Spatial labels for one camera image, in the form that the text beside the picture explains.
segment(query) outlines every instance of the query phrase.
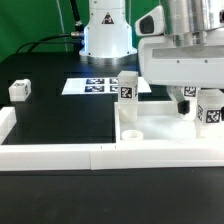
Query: green backdrop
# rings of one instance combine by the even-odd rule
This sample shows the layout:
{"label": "green backdrop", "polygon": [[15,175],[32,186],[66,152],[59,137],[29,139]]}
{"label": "green backdrop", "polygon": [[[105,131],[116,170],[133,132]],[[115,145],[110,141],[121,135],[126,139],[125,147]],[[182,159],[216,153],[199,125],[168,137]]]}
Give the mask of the green backdrop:
{"label": "green backdrop", "polygon": [[[131,25],[152,8],[159,0],[132,0]],[[74,31],[74,19],[69,0],[59,0],[64,20],[65,32]],[[81,19],[86,25],[89,21],[89,0],[77,0]],[[129,20],[129,0],[126,0],[127,20]],[[57,0],[0,0],[0,61],[27,42],[62,33]],[[133,32],[136,47],[139,38]],[[44,45],[36,51],[65,51],[63,46]]]}

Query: robot end effector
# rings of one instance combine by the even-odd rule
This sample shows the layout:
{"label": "robot end effector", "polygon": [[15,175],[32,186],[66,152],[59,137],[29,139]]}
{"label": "robot end effector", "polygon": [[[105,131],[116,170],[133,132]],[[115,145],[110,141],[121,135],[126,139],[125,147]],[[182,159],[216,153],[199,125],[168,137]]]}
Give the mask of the robot end effector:
{"label": "robot end effector", "polygon": [[179,113],[189,112],[183,86],[224,86],[224,0],[160,0],[139,19],[139,64],[149,84],[166,85]]}

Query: black cable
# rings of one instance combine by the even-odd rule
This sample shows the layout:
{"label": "black cable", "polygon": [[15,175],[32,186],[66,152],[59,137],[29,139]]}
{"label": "black cable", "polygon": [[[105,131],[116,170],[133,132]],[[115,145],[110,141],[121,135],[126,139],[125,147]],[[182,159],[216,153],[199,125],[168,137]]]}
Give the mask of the black cable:
{"label": "black cable", "polygon": [[59,38],[63,38],[63,37],[71,37],[71,34],[70,33],[63,33],[63,34],[59,34],[59,35],[45,37],[45,38],[37,41],[36,44],[33,44],[33,46],[31,46],[27,52],[32,52],[32,50],[34,48],[36,48],[39,44],[41,44],[41,43],[38,43],[38,42],[48,41],[48,40],[55,40],[55,39],[59,39]]}
{"label": "black cable", "polygon": [[18,50],[16,51],[16,53],[19,53],[20,50],[28,45],[36,45],[38,46],[39,44],[75,44],[75,43],[79,43],[79,42],[74,42],[74,41],[65,41],[65,42],[48,42],[48,41],[36,41],[36,42],[29,42],[29,43],[26,43],[26,44],[23,44],[22,46],[20,46],[18,48]]}
{"label": "black cable", "polygon": [[79,15],[79,10],[78,10],[76,0],[70,0],[70,4],[72,7],[72,12],[73,12],[74,20],[75,20],[75,30],[78,32],[83,32],[84,26],[82,24],[82,21]]}
{"label": "black cable", "polygon": [[74,19],[75,19],[76,22],[78,22],[81,19],[80,19],[79,10],[78,10],[76,0],[70,0],[70,3],[71,3]]}

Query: white cable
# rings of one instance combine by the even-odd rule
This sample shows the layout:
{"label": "white cable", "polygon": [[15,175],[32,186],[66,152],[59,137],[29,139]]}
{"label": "white cable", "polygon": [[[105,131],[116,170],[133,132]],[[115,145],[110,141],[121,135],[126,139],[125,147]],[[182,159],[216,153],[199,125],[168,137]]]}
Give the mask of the white cable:
{"label": "white cable", "polygon": [[[59,13],[59,18],[60,18],[60,23],[61,23],[61,30],[62,30],[62,33],[65,33],[64,21],[63,21],[61,5],[60,5],[59,0],[56,0],[56,3],[57,3],[58,13]],[[68,45],[67,44],[65,44],[65,50],[66,50],[66,52],[68,52]]]}

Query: white box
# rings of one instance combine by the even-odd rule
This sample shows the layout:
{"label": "white box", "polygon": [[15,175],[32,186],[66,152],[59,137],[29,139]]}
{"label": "white box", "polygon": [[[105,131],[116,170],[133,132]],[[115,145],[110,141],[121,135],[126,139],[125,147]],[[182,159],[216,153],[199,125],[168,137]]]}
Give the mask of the white box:
{"label": "white box", "polygon": [[25,101],[31,93],[31,82],[28,79],[16,80],[9,87],[9,96],[12,102]]}

